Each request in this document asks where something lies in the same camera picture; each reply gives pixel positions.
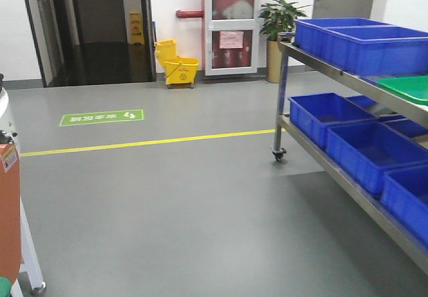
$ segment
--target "yellow mop bucket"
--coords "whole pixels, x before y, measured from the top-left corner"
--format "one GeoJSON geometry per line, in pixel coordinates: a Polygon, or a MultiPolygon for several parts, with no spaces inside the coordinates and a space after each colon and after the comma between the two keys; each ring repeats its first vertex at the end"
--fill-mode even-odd
{"type": "Polygon", "coordinates": [[[167,86],[171,84],[190,83],[193,87],[196,72],[199,68],[199,60],[196,58],[181,58],[177,56],[165,61],[165,78],[167,86]]]}
{"type": "Polygon", "coordinates": [[[156,41],[156,58],[160,66],[165,67],[165,61],[177,58],[177,43],[175,39],[168,39],[166,41],[156,41]]]}

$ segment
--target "metal leg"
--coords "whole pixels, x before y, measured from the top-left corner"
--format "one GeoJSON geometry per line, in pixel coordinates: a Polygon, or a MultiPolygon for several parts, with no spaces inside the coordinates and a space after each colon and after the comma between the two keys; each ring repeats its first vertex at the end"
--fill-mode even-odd
{"type": "Polygon", "coordinates": [[[16,279],[15,283],[12,285],[11,295],[12,297],[23,297],[21,286],[19,285],[18,279],[16,279]]]}
{"type": "Polygon", "coordinates": [[[32,294],[39,296],[46,291],[46,283],[41,274],[39,260],[35,252],[33,238],[29,230],[27,216],[21,200],[21,251],[23,263],[19,272],[27,272],[32,294]]]}
{"type": "Polygon", "coordinates": [[[279,115],[284,113],[284,102],[286,97],[286,88],[287,88],[287,73],[288,73],[288,55],[282,54],[281,62],[281,82],[278,84],[278,107],[276,115],[276,132],[274,147],[272,149],[272,154],[275,156],[275,160],[281,161],[287,151],[281,147],[281,133],[282,127],[278,123],[279,115]]]}

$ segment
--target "potted plant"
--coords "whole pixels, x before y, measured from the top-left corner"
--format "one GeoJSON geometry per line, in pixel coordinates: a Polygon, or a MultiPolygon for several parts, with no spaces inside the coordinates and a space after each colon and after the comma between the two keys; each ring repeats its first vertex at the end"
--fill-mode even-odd
{"type": "Polygon", "coordinates": [[[297,17],[306,17],[301,8],[296,7],[297,2],[287,3],[284,0],[271,0],[274,3],[266,3],[261,7],[260,18],[264,19],[260,33],[267,35],[267,80],[272,83],[280,81],[281,72],[281,51],[276,42],[276,35],[294,30],[294,20],[297,17]]]}

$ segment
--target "stainless steel shelf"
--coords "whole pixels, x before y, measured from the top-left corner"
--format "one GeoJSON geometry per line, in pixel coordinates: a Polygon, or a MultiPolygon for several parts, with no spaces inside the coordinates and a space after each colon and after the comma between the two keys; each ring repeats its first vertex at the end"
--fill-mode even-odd
{"type": "Polygon", "coordinates": [[[284,115],[278,123],[324,168],[363,210],[428,275],[428,249],[407,231],[385,208],[342,170],[324,151],[295,127],[284,115]]]}
{"type": "Polygon", "coordinates": [[[404,100],[390,92],[387,92],[386,90],[378,88],[370,82],[363,80],[360,76],[343,72],[341,69],[335,68],[334,66],[303,52],[301,49],[290,43],[280,42],[279,45],[283,54],[310,66],[314,70],[323,73],[333,80],[352,88],[354,91],[368,96],[376,102],[383,104],[391,110],[394,110],[395,112],[400,113],[428,128],[428,106],[422,106],[404,100]]]}

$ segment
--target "blue bin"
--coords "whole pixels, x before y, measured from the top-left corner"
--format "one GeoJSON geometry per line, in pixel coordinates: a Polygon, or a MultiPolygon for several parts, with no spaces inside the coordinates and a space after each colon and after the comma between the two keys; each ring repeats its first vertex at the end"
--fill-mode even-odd
{"type": "Polygon", "coordinates": [[[328,35],[328,27],[348,27],[348,26],[370,26],[388,25],[380,21],[371,19],[348,17],[348,18],[315,18],[296,20],[296,38],[294,45],[300,49],[320,57],[325,35],[328,35]]]}
{"type": "MultiPolygon", "coordinates": [[[[350,100],[352,103],[358,106],[361,106],[369,113],[372,113],[371,109],[373,109],[378,104],[376,101],[372,100],[371,98],[368,98],[365,95],[349,96],[347,97],[347,99],[350,100]]],[[[390,120],[398,120],[405,117],[402,116],[401,114],[390,113],[390,114],[377,115],[377,118],[379,122],[385,122],[390,120]]]]}
{"type": "Polygon", "coordinates": [[[385,172],[428,163],[427,149],[379,122],[329,128],[326,152],[373,197],[385,172]]]}
{"type": "Polygon", "coordinates": [[[387,173],[381,203],[428,248],[428,166],[387,173]]]}
{"type": "Polygon", "coordinates": [[[408,138],[415,138],[416,136],[428,134],[428,128],[425,128],[408,118],[388,121],[385,122],[385,124],[401,134],[404,134],[408,138]]]}
{"type": "Polygon", "coordinates": [[[321,58],[360,76],[428,71],[428,33],[397,26],[329,29],[321,58]]]}
{"type": "Polygon", "coordinates": [[[290,120],[322,150],[326,148],[327,127],[376,119],[335,93],[293,96],[289,99],[290,120]]]}

